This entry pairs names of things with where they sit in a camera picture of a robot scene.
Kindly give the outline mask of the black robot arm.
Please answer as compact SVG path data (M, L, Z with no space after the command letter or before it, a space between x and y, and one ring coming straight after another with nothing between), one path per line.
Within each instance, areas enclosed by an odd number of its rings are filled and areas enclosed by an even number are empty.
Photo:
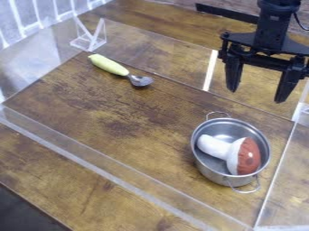
M275 101L283 103L299 81L309 77L309 46L288 37L291 17L299 18L301 0L257 0L257 5L261 12L256 31L223 33L219 58L227 64L227 86L232 92L240 86L245 64L280 71Z

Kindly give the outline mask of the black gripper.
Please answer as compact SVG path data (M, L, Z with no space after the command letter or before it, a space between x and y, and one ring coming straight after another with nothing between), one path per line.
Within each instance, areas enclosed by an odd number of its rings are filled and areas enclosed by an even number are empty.
M288 36L291 17L299 7L263 7L255 32L221 35L220 58L227 64L227 86L235 92L245 64L283 72L275 101L287 101L299 81L309 77L309 47Z

